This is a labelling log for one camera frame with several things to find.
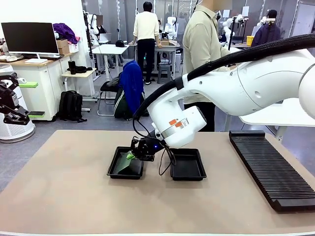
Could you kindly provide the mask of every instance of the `laptop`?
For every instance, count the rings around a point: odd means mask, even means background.
[[[100,43],[107,43],[112,40],[111,33],[100,33],[99,34],[99,42]]]

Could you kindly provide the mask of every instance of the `black backpack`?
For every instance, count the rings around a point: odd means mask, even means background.
[[[76,91],[62,92],[59,104],[60,119],[77,121],[78,123],[87,121],[87,119],[82,119],[82,101],[82,95]]]

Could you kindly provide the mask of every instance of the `purple jacket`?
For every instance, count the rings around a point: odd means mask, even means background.
[[[56,31],[59,35],[61,35],[63,38],[65,38],[69,42],[73,44],[78,43],[78,40],[76,40],[75,38],[74,32],[66,24],[64,23],[53,24],[53,27],[54,27],[54,31]]]
[[[276,24],[272,24],[271,26],[265,24],[257,31],[252,42],[252,47],[279,40],[280,34],[281,30]]]

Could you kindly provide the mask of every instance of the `yellow bin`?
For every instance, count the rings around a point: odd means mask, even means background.
[[[254,36],[247,36],[247,45],[251,46],[254,40]]]

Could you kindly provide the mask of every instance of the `person in white sweater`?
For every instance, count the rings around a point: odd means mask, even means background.
[[[138,39],[138,64],[143,72],[144,56],[146,56],[146,85],[151,84],[151,73],[154,62],[155,41],[159,48],[162,47],[158,38],[158,17],[152,13],[152,3],[146,1],[143,4],[143,12],[137,14],[134,21],[133,41],[134,44]]]

